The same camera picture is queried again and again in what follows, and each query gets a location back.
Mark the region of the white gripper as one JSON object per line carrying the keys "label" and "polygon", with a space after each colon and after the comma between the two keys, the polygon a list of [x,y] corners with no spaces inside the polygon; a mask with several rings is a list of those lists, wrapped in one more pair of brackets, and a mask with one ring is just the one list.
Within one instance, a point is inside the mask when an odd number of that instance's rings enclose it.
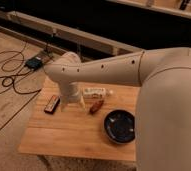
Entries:
{"label": "white gripper", "polygon": [[71,103],[78,103],[83,110],[86,110],[84,98],[77,82],[62,83],[59,85],[60,90],[60,108],[65,110],[66,106]]}

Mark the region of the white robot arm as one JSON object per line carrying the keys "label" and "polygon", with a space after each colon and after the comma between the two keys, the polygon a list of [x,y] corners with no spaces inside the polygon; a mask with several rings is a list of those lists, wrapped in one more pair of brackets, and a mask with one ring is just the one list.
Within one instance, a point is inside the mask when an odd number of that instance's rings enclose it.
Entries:
{"label": "white robot arm", "polygon": [[191,48],[144,50],[90,62],[73,53],[45,66],[64,105],[80,82],[140,89],[135,117],[137,171],[191,171]]}

